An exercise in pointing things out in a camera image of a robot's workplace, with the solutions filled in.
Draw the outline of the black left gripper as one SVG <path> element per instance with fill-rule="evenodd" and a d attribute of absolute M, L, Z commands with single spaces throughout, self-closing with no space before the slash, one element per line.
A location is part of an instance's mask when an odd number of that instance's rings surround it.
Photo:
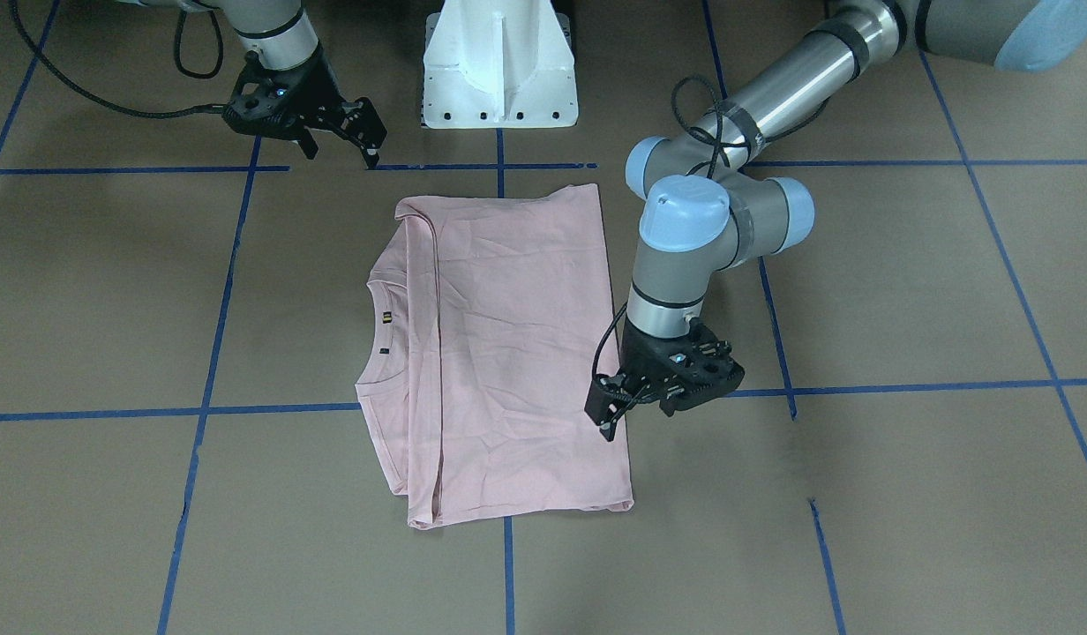
<path fill-rule="evenodd" d="M 659 403 L 674 415 L 737 390 L 746 371 L 699 318 L 677 338 L 654 338 L 625 321 L 621 345 L 623 390 L 636 403 Z"/>

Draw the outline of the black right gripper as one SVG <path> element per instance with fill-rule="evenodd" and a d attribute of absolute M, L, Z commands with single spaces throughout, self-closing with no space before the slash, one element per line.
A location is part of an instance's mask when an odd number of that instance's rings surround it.
<path fill-rule="evenodd" d="M 377 169 L 387 130 L 370 98 L 345 101 L 322 45 L 293 69 L 273 70 L 259 53 L 245 53 L 222 121 L 232 130 L 295 141 L 307 160 L 318 155 L 310 129 L 329 130 L 351 144 L 366 169 Z"/>

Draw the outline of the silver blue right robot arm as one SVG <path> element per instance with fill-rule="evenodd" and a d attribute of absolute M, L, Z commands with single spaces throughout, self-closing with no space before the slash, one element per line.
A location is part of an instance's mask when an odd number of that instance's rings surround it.
<path fill-rule="evenodd" d="M 302 1 L 147 1 L 147 7 L 221 11 L 246 51 L 221 117 L 232 130 L 293 141 L 307 160 L 324 130 L 357 147 L 367 169 L 379 162 L 386 128 L 368 98 L 346 101 Z"/>

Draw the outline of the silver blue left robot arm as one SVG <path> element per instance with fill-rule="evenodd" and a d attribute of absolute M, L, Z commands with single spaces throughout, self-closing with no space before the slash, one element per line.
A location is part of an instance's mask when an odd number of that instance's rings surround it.
<path fill-rule="evenodd" d="M 905 49 L 1008 71 L 1054 69 L 1087 37 L 1087 1 L 838 1 L 785 57 L 680 136 L 648 138 L 626 161 L 644 200 L 620 365 L 595 371 L 585 414 L 600 429 L 632 407 L 666 415 L 733 393 L 745 371 L 702 322 L 710 277 L 805 241 L 813 197 L 799 180 L 742 169 L 802 130 L 835 94 Z"/>

